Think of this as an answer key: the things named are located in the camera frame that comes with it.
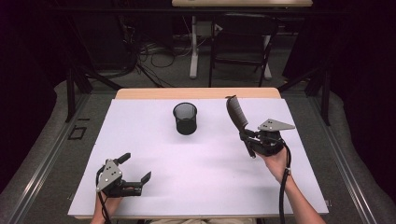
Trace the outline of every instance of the table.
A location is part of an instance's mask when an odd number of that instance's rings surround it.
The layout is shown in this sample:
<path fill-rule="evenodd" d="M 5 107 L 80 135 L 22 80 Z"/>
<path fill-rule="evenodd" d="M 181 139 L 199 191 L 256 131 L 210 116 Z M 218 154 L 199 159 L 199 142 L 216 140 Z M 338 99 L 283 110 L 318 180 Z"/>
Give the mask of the table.
<path fill-rule="evenodd" d="M 312 0 L 172 0 L 174 7 L 311 7 Z M 198 48 L 196 39 L 196 17 L 192 16 L 192 55 L 190 78 L 197 78 Z M 265 67 L 264 77 L 271 78 L 268 64 Z"/>
<path fill-rule="evenodd" d="M 69 216 L 90 218 L 94 178 L 106 159 L 125 152 L 123 179 L 139 180 L 151 171 L 142 196 L 122 200 L 117 218 L 276 217 L 279 184 L 264 162 L 251 159 L 225 108 L 225 96 L 238 96 L 255 130 L 267 117 L 294 124 L 275 88 L 122 89 L 108 109 Z M 173 107 L 197 106 L 198 128 L 176 131 Z M 282 131 L 293 154 L 293 176 L 309 202 L 328 213 L 297 130 Z M 292 214 L 285 200 L 285 214 Z"/>

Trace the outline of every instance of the gray carpet floor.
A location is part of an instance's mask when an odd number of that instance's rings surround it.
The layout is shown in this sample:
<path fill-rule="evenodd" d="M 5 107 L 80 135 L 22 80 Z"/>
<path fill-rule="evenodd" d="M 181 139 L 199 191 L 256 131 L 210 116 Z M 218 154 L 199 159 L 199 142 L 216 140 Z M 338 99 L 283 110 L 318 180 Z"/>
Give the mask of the gray carpet floor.
<path fill-rule="evenodd" d="M 288 59 L 294 37 L 279 36 L 273 46 L 269 65 L 273 79 L 264 81 L 264 87 L 278 87 L 285 78 L 281 76 L 285 63 Z M 174 87 L 207 87 L 208 79 L 208 48 L 203 44 L 200 47 L 198 78 L 190 79 L 190 59 L 187 56 L 178 56 L 175 59 L 169 54 L 163 53 L 162 49 L 154 49 L 153 55 L 142 57 L 142 64 L 151 69 L 155 74 Z M 216 76 L 224 77 L 231 71 L 247 72 L 252 78 L 258 74 L 251 74 L 250 68 L 222 68 L 216 70 Z M 128 88 L 155 87 L 142 73 L 133 71 L 123 77 L 113 78 L 113 81 Z M 100 132 L 111 99 L 115 92 L 106 85 L 92 79 L 94 91 L 86 96 L 78 93 L 80 106 L 74 120 L 65 124 L 67 116 L 65 83 L 57 88 L 58 101 L 48 124 L 37 139 L 31 152 L 26 157 L 20 170 L 15 174 L 7 188 L 0 195 L 0 223 L 89 223 L 89 220 L 76 220 L 67 215 L 76 192 L 85 164 L 88 161 L 92 147 Z M 255 86 L 246 81 L 215 80 L 214 87 L 238 87 Z M 318 117 L 317 98 L 306 98 L 301 90 L 305 83 L 300 83 L 282 93 L 287 100 L 290 112 L 299 130 L 308 158 L 314 169 L 318 183 L 322 189 L 324 198 L 330 200 L 332 206 L 330 213 L 323 216 L 327 223 L 396 223 L 396 207 L 389 197 L 378 187 L 370 172 L 357 155 L 351 141 L 347 121 L 343 111 L 342 101 L 334 94 L 330 100 L 330 128 L 324 128 L 323 122 Z M 86 128 L 82 139 L 69 139 L 70 127 Z M 359 205 L 354 200 L 352 189 L 342 175 L 342 169 L 336 163 L 332 154 L 333 142 L 329 139 L 327 131 L 331 131 L 337 144 L 343 151 L 351 173 L 359 184 L 359 190 L 371 209 L 375 221 L 367 222 L 359 210 Z M 51 151 L 59 148 L 59 153 L 54 155 L 53 163 L 48 172 L 43 174 L 43 182 L 37 186 L 37 191 L 30 195 L 28 204 L 21 201 L 28 194 L 32 178 L 39 174 L 37 170 L 43 169 L 43 161 Z M 266 219 L 265 223 L 278 223 L 278 218 Z M 120 220 L 119 223 L 134 223 L 131 220 Z M 292 217 L 288 217 L 287 223 L 294 223 Z"/>

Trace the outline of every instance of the desk top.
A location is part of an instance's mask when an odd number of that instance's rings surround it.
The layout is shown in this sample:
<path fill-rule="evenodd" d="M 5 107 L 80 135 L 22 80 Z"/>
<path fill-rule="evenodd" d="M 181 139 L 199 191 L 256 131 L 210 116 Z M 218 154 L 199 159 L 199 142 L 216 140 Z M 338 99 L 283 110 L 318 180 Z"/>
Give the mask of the desk top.
<path fill-rule="evenodd" d="M 209 92 L 216 92 L 214 99 Z M 277 99 L 265 98 L 268 92 Z M 248 129 L 257 130 L 269 118 L 294 124 L 275 88 L 120 90 L 68 215 L 92 217 L 97 170 L 106 159 L 131 152 L 131 159 L 120 165 L 122 179 L 133 182 L 149 171 L 152 175 L 142 196 L 122 200 L 115 218 L 277 217 L 279 184 L 261 159 L 249 157 L 227 114 L 224 97 L 234 94 Z M 187 136 L 176 131 L 172 114 L 181 102 L 198 108 L 197 131 Z M 291 149 L 291 169 L 300 190 L 319 213 L 328 213 L 297 130 L 281 134 Z M 287 198 L 285 214 L 292 214 Z"/>
<path fill-rule="evenodd" d="M 174 7 L 311 7 L 311 0 L 173 0 Z"/>

